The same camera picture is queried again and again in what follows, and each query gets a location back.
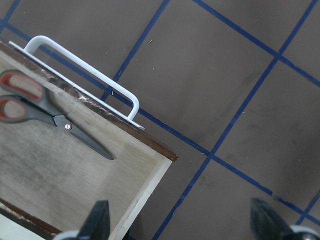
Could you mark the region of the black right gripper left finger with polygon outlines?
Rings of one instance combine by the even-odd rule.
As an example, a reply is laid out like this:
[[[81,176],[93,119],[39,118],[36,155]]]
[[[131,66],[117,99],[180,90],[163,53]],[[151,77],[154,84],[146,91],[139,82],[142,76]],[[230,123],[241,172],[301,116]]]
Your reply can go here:
[[[97,201],[87,216],[79,233],[78,240],[108,240],[111,232],[108,200]]]

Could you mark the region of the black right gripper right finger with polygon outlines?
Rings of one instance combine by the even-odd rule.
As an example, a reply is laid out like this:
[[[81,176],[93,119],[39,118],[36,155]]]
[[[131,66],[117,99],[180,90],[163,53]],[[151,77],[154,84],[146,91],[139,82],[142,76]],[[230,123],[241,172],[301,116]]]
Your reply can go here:
[[[291,227],[262,198],[250,200],[250,229],[255,240],[284,240],[294,234]]]

